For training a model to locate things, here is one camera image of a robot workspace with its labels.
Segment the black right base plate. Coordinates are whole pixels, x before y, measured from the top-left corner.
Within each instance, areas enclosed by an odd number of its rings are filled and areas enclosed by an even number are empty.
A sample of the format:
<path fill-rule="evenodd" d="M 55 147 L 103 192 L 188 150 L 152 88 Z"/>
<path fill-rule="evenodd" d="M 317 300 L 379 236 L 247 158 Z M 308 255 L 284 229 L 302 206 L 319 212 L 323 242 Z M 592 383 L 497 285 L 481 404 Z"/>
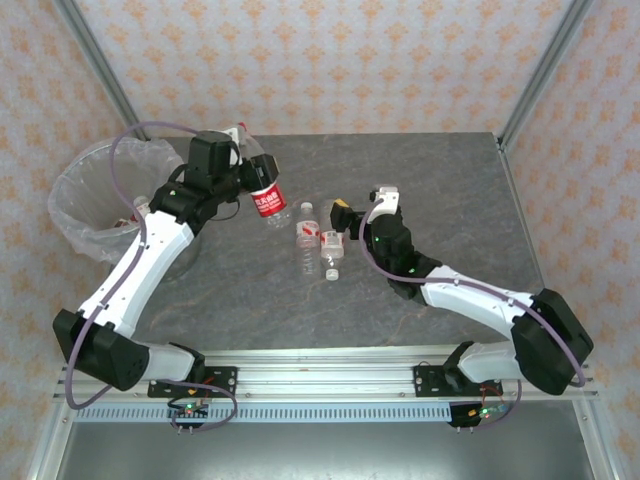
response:
<path fill-rule="evenodd" d="M 443 366 L 420 363 L 413 367 L 415 396 L 422 398 L 448 397 L 452 387 L 445 378 Z"/>

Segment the aluminium frame post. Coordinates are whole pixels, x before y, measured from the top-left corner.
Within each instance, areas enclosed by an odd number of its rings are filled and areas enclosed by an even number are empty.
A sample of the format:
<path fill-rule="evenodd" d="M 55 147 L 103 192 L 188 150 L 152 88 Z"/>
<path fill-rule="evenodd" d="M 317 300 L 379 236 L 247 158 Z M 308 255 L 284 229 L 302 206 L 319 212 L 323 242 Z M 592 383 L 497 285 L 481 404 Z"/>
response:
<path fill-rule="evenodd" d="M 94 74 L 104 88 L 117 113 L 130 127 L 140 122 L 125 90 L 97 41 L 77 0 L 52 0 L 77 41 Z"/>
<path fill-rule="evenodd" d="M 571 0 L 567 12 L 542 54 L 502 133 L 496 138 L 500 151 L 506 152 L 515 144 L 518 133 L 533 112 L 593 2 L 594 0 Z"/>

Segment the left controller board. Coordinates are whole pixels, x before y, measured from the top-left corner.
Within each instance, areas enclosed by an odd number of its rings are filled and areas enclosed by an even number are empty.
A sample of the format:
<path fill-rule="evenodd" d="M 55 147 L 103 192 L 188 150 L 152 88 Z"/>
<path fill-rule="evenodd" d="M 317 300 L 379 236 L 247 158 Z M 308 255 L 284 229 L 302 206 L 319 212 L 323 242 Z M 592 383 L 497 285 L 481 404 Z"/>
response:
<path fill-rule="evenodd" d="M 167 402 L 169 419 L 205 419 L 208 405 L 203 399 L 173 398 Z"/>

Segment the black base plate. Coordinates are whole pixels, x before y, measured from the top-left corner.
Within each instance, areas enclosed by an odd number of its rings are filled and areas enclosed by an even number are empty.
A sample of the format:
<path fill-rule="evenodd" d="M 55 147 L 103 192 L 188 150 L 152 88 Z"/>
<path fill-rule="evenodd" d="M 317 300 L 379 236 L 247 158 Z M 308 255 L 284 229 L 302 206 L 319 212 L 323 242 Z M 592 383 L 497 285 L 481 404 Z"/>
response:
<path fill-rule="evenodd" d="M 236 367 L 206 366 L 204 379 L 196 380 L 198 384 L 213 385 L 234 394 L 236 392 L 238 369 Z M 182 398 L 222 398 L 223 394 L 207 389 L 178 386 L 158 380 L 151 381 L 147 388 L 150 398 L 182 399 Z"/>
<path fill-rule="evenodd" d="M 448 397 L 452 387 L 445 378 L 443 366 L 420 363 L 413 367 L 415 396 L 422 398 Z"/>

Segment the right controller board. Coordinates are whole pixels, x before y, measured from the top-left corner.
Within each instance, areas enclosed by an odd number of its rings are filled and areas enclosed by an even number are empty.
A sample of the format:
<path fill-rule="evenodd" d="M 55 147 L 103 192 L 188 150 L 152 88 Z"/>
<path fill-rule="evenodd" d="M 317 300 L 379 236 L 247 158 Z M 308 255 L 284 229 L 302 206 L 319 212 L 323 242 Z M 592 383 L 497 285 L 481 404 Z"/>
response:
<path fill-rule="evenodd" d="M 510 407 L 507 404 L 483 404 L 481 402 L 454 402 L 450 404 L 451 420 L 448 424 L 454 429 L 474 429 L 483 422 L 497 420 L 507 414 Z"/>

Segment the controller board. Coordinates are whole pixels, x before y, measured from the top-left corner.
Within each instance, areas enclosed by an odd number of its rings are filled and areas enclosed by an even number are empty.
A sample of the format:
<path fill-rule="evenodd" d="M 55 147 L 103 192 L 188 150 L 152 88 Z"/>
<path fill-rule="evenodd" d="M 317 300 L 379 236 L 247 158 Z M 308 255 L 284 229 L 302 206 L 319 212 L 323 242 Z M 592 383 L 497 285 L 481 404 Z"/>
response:
<path fill-rule="evenodd" d="M 205 419 L 208 405 L 203 399 L 173 398 L 167 402 L 169 419 Z"/>
<path fill-rule="evenodd" d="M 450 404 L 451 420 L 448 424 L 454 429 L 474 429 L 483 422 L 497 420 L 507 414 L 510 407 L 507 404 L 483 404 L 481 402 L 454 402 Z"/>

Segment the red label red cap bottle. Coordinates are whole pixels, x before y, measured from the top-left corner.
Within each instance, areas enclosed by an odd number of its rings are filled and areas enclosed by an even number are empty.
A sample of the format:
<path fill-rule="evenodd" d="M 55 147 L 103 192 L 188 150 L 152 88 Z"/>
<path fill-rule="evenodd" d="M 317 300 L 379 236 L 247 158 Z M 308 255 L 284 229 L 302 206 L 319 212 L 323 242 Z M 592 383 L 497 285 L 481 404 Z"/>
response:
<path fill-rule="evenodd" d="M 246 124 L 238 123 L 242 133 L 241 152 L 244 162 L 251 162 L 252 158 L 261 154 L 268 154 L 260 143 L 249 133 Z M 273 230 L 283 229 L 291 223 L 291 213 L 288 203 L 277 180 L 265 189 L 258 189 L 255 192 L 248 192 L 254 206 L 265 223 Z"/>

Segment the clear plastic-lined bin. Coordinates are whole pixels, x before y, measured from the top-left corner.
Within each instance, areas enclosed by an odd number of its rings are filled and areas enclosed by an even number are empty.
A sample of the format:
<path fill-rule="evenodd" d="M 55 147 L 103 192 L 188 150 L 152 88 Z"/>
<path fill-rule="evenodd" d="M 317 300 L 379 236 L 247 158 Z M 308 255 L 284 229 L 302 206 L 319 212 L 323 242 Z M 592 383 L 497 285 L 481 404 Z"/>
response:
<path fill-rule="evenodd" d="M 183 160 L 165 140 L 126 137 L 110 162 L 112 143 L 98 142 L 71 162 L 53 184 L 48 211 L 77 253 L 115 265 L 139 231 L 136 223 L 118 224 L 133 217 L 120 196 L 152 199 Z"/>

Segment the grey metal panel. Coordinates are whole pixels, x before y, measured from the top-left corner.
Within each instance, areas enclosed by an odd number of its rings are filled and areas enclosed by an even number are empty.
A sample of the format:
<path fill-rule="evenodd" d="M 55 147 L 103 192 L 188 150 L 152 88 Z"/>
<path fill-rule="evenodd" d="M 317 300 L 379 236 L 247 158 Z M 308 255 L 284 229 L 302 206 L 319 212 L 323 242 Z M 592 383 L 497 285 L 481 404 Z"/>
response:
<path fill-rule="evenodd" d="M 493 430 L 444 424 L 243 424 L 200 435 L 164 424 L 75 423 L 30 480 L 609 480 L 572 420 Z"/>

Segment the aluminium mounting rail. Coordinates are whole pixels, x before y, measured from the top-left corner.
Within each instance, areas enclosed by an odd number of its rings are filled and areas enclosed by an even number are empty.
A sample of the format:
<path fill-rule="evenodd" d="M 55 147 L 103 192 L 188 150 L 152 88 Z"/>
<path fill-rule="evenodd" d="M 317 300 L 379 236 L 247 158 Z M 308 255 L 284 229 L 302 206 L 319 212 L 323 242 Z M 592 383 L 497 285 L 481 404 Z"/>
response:
<path fill-rule="evenodd" d="M 413 367 L 441 364 L 452 345 L 266 350 L 204 353 L 211 366 L 235 366 L 236 397 L 248 402 L 407 402 L 415 397 Z"/>

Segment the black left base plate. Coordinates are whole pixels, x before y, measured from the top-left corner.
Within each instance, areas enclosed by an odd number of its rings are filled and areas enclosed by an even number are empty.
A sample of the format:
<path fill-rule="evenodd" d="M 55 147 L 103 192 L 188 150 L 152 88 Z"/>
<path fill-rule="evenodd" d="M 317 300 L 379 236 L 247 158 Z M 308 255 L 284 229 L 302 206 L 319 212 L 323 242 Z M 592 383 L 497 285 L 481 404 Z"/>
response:
<path fill-rule="evenodd" d="M 236 367 L 206 366 L 204 379 L 196 380 L 198 384 L 213 385 L 234 394 L 236 392 L 238 369 Z M 147 388 L 150 398 L 182 399 L 182 398 L 222 398 L 223 394 L 207 389 L 178 386 L 158 380 L 151 381 Z"/>

